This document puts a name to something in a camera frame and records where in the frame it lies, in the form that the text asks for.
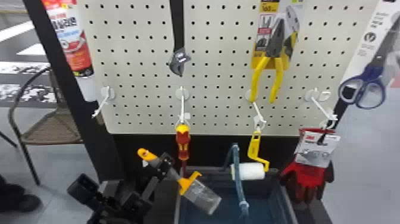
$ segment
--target white hook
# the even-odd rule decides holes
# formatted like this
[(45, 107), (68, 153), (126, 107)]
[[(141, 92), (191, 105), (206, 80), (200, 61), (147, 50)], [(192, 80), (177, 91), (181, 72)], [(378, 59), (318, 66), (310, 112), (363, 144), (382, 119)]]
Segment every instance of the white hook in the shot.
[(253, 102), (253, 106), (255, 108), (255, 111), (257, 112), (257, 115), (253, 117), (254, 129), (261, 131), (265, 128), (265, 124), (267, 123), (267, 121), (264, 120), (263, 115), (261, 115), (256, 102)]
[[(322, 111), (322, 113), (325, 115), (326, 120), (323, 120), (323, 121), (320, 123), (320, 126), (323, 126), (323, 127), (325, 127), (325, 128), (331, 128), (331, 127), (333, 127), (333, 126), (335, 125), (336, 121), (338, 120), (338, 115), (333, 114), (333, 111), (332, 111), (331, 109), (328, 109), (328, 111), (325, 110), (325, 109), (321, 106), (321, 104), (316, 100), (316, 98), (318, 98), (319, 96), (320, 96), (320, 93), (319, 93), (318, 89), (317, 89), (317, 88), (314, 88), (314, 89), (308, 91), (308, 92), (305, 94), (305, 98), (304, 98), (304, 99), (305, 99), (306, 101), (310, 101), (310, 100), (311, 100), (311, 101)], [(332, 121), (332, 124), (331, 124), (329, 127), (326, 127), (326, 126), (327, 126), (327, 123), (328, 123), (330, 120)]]
[[(180, 87), (180, 92), (183, 93), (183, 87)], [(180, 96), (180, 116), (179, 120), (181, 123), (184, 122), (185, 120), (185, 96), (182, 94)]]
[(101, 108), (104, 105), (108, 104), (108, 100), (115, 98), (115, 92), (109, 86), (103, 87), (101, 89), (101, 95), (104, 97), (104, 99), (101, 101), (99, 108), (96, 109), (95, 112), (92, 114), (92, 118), (95, 118), (97, 115), (99, 115)]
[(180, 114), (178, 115), (179, 119), (176, 122), (175, 127), (179, 124), (186, 124), (190, 126), (188, 122), (190, 119), (190, 113), (185, 113), (185, 101), (189, 99), (189, 92), (181, 86), (176, 90), (175, 96), (180, 100)]

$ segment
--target chair leg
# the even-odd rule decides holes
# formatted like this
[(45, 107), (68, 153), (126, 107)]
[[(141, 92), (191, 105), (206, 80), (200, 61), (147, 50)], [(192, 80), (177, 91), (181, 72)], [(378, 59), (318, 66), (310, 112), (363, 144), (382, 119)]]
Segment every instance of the chair leg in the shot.
[(21, 141), (20, 141), (20, 145), (21, 145), (22, 152), (24, 153), (26, 162), (28, 163), (30, 173), (32, 174), (33, 179), (35, 180), (36, 185), (40, 186), (40, 180), (38, 177), (38, 173), (36, 173), (36, 169), (32, 163), (32, 159), (30, 158), (28, 149), (26, 148), (26, 145), (24, 143), (22, 143)]
[(0, 137), (6, 140), (8, 143), (10, 143), (10, 145), (12, 145), (14, 148), (17, 147), (17, 144), (13, 140), (11, 140), (8, 136), (4, 135), (3, 132), (0, 132)]

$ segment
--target blue tube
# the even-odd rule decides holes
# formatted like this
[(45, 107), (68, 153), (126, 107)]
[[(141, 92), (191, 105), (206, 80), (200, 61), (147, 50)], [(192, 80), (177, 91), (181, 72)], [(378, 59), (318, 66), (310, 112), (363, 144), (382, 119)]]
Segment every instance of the blue tube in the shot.
[(240, 219), (244, 219), (244, 223), (249, 222), (249, 203), (247, 203), (245, 194), (243, 193), (242, 181), (240, 179), (240, 171), (239, 171), (239, 146), (238, 143), (233, 143), (229, 149), (228, 154), (226, 155), (226, 159), (221, 171), (226, 170), (229, 164), (230, 157), (233, 156), (233, 167), (235, 168), (235, 185), (236, 185), (236, 193), (237, 198), (239, 199), (239, 208), (242, 211), (240, 215)]

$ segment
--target scissors handle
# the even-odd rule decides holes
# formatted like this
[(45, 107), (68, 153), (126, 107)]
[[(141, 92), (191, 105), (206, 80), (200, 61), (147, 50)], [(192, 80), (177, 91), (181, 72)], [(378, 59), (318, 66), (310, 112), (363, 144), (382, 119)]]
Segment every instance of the scissors handle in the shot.
[[(361, 75), (349, 78), (340, 84), (338, 93), (340, 99), (347, 104), (356, 104), (357, 107), (363, 109), (372, 109), (380, 106), (385, 100), (385, 87), (380, 80), (382, 73), (382, 66), (374, 66), (371, 63), (368, 64)], [(364, 107), (360, 105), (360, 100), (363, 99), (364, 94), (368, 94), (365, 90), (367, 90), (370, 85), (376, 85), (381, 90), (382, 100), (373, 107)], [(351, 93), (346, 92), (346, 87), (354, 89), (354, 93), (351, 97), (348, 96), (348, 94)]]

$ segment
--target blue scissors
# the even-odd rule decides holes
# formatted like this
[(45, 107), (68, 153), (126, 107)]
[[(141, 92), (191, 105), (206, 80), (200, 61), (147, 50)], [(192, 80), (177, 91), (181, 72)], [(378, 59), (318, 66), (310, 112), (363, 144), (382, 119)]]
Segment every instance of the blue scissors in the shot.
[[(363, 73), (347, 79), (339, 86), (339, 97), (347, 104), (355, 104), (358, 108), (373, 109), (383, 104), (386, 99), (386, 87), (380, 80), (388, 53), (399, 32), (400, 17), (394, 22), (392, 28), (386, 34), (380, 48), (372, 61), (367, 64)], [(355, 89), (354, 94), (345, 92), (345, 88)]]

